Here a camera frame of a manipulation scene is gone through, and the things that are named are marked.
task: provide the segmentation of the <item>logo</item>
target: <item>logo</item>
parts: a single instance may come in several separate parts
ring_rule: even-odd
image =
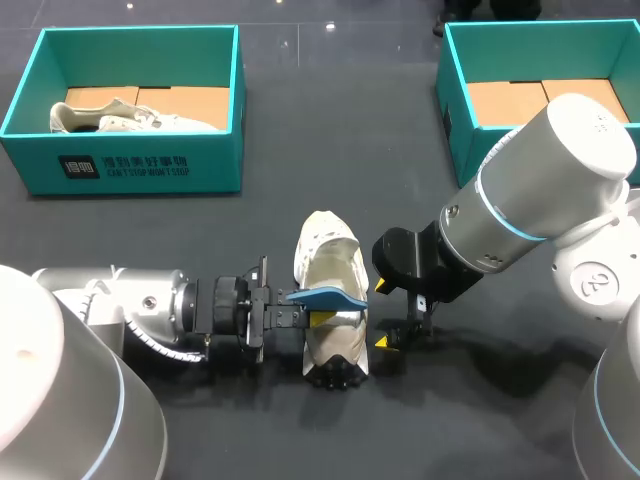
[[[583,302],[607,305],[618,298],[618,277],[609,267],[598,262],[585,262],[571,273],[571,289]]]
[[[607,285],[609,285],[609,277],[605,273],[594,273],[591,279],[582,282],[582,293],[585,297],[590,297]]]
[[[100,178],[96,164],[89,155],[60,155],[58,160],[67,178],[72,180]]]

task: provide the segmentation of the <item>black shoe sole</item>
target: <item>black shoe sole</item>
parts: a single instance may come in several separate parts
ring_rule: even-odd
[[[351,365],[343,356],[334,355],[324,365],[315,365],[305,378],[317,388],[346,390],[359,387],[368,377],[358,365]]]

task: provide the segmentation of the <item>shoe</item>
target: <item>shoe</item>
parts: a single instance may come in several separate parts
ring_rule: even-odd
[[[436,37],[442,38],[442,36],[444,35],[444,25],[446,23],[449,23],[449,22],[464,22],[464,21],[469,20],[470,17],[471,17],[470,13],[463,15],[463,14],[459,14],[459,13],[450,12],[448,10],[443,10],[436,17],[436,23],[433,26],[433,30],[432,30],[433,34]]]
[[[72,108],[56,103],[51,108],[52,133],[69,132],[191,132],[216,131],[208,123],[178,115],[162,115],[149,107],[130,105],[119,98],[102,108]]]
[[[334,287],[365,301],[369,279],[360,243],[332,212],[314,212],[302,226],[294,259],[301,289]],[[346,389],[369,375],[367,310],[312,312],[302,373],[315,386]]]

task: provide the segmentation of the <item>robot logo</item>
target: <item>robot logo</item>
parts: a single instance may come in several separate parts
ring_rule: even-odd
[[[604,273],[594,273],[591,279],[584,280],[582,282],[582,294],[585,297],[598,293],[600,288],[609,285],[609,277]]]
[[[571,275],[571,286],[578,297],[592,305],[613,302],[620,288],[616,274],[598,262],[578,265]]]

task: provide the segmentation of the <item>cardboard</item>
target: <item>cardboard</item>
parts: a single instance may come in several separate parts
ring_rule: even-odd
[[[101,108],[115,97],[135,105],[138,87],[72,87],[65,103],[73,108]]]
[[[229,89],[225,87],[140,88],[137,105],[163,114],[200,120],[218,130],[227,129]]]
[[[484,126],[522,125],[547,104],[540,82],[467,84],[476,118]]]
[[[580,93],[604,106],[620,122],[629,123],[629,118],[624,108],[622,108],[611,82],[607,78],[543,80],[542,85],[549,97],[549,101],[564,93]]]

